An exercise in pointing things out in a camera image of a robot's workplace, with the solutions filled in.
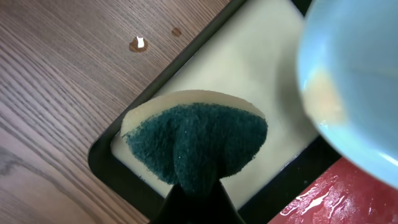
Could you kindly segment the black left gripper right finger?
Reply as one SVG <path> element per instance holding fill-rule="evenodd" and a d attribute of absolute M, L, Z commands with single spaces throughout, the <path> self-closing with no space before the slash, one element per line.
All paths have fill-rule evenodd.
<path fill-rule="evenodd" d="M 198 219 L 202 224 L 245 224 L 220 181 L 200 205 Z"/>

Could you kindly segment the green yellow sponge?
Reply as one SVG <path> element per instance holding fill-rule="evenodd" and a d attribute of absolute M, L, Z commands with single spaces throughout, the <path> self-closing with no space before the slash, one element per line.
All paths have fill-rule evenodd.
<path fill-rule="evenodd" d="M 253 160 L 267 131 L 264 114 L 242 98 L 184 90 L 128 111 L 120 136 L 161 181 L 204 197 L 217 181 Z"/>

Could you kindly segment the black soapy water tray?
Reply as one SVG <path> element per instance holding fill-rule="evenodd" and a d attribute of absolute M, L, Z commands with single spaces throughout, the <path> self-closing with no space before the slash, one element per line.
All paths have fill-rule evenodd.
<path fill-rule="evenodd" d="M 305 117 L 295 56 L 308 1 L 232 1 L 133 101 L 137 107 L 181 90 L 212 90 L 257 106 L 267 141 L 240 173 L 221 181 L 245 223 L 270 223 L 316 181 L 339 154 Z M 116 119 L 92 144 L 94 175 L 150 220 L 172 186 L 129 152 Z"/>

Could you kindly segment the light blue plate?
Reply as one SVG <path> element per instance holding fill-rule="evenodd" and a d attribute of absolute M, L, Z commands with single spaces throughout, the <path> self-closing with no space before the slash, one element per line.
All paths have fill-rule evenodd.
<path fill-rule="evenodd" d="M 306 114 L 343 157 L 397 187 L 397 0 L 315 0 L 297 82 Z"/>

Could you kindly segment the red serving tray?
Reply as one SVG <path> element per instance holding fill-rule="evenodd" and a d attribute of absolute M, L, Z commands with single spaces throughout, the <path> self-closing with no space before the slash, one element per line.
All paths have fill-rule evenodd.
<path fill-rule="evenodd" d="M 341 158 L 271 224 L 397 224 L 397 190 Z"/>

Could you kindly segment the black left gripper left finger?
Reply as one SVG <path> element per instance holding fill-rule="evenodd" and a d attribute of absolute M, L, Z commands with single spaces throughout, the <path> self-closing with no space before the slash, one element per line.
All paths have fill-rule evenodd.
<path fill-rule="evenodd" d="M 197 224 L 197 208 L 198 198 L 186 194 L 180 185 L 174 185 L 149 224 Z"/>

